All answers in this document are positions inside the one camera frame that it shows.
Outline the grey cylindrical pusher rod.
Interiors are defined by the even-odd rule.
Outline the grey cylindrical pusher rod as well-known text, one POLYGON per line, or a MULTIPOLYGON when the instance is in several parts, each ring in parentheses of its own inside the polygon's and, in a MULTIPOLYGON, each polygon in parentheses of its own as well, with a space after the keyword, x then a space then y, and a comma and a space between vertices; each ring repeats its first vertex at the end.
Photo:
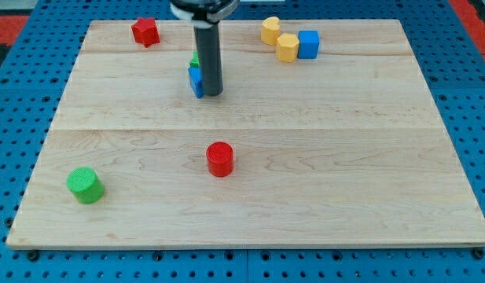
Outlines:
POLYGON ((218 96, 223 92, 219 25, 194 28, 194 35, 204 94, 218 96))

